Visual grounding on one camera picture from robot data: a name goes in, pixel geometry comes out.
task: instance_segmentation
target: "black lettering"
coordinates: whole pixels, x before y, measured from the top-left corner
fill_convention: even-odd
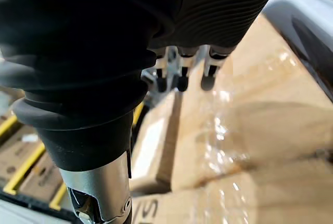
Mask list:
[[[137,217],[137,214],[139,213],[139,210],[140,210],[140,207],[141,207],[141,202],[139,202],[139,204],[137,205],[136,207],[136,210],[135,210],[135,213],[134,213],[134,216],[133,216],[133,224],[135,224],[136,222],[136,217]]]
[[[152,218],[154,218],[156,216],[156,212],[158,209],[158,201],[156,199],[151,200],[150,204],[148,205],[148,209],[146,208],[146,203],[144,204],[144,208],[142,209],[142,217],[146,218],[146,216],[151,212],[152,208],[153,212],[152,212]]]

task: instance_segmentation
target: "black rubber grip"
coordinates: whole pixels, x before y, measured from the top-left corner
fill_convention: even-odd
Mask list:
[[[175,31],[150,48],[216,45],[233,50],[268,0],[183,0]]]
[[[59,167],[103,166],[129,148],[149,44],[233,50],[266,2],[0,0],[0,85],[25,90],[14,111]]]

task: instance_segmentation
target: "transparent plastic film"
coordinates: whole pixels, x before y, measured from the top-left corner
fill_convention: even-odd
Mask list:
[[[333,167],[321,159],[242,172],[193,195],[189,224],[331,223]]]
[[[196,166],[179,188],[317,151],[327,155],[333,147],[333,104],[293,52],[279,47],[246,63],[237,50],[211,91],[191,95],[190,85],[190,96],[184,96],[183,107],[191,105],[192,111],[181,116],[187,127],[181,126],[180,147],[194,147],[190,151]],[[194,80],[201,68],[193,71]]]

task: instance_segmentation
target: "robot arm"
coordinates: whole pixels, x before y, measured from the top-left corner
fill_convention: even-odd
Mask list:
[[[83,222],[131,221],[132,111],[147,92],[140,73],[156,62],[147,47],[210,44],[219,66],[214,57],[235,48],[266,2],[0,0],[0,84],[25,91],[14,111],[36,128]],[[192,53],[179,55],[186,68]]]

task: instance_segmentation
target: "silver metal cylinder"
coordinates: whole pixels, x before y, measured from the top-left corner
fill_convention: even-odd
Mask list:
[[[132,207],[128,171],[127,152],[100,168],[60,169],[77,217],[89,224],[123,224]]]

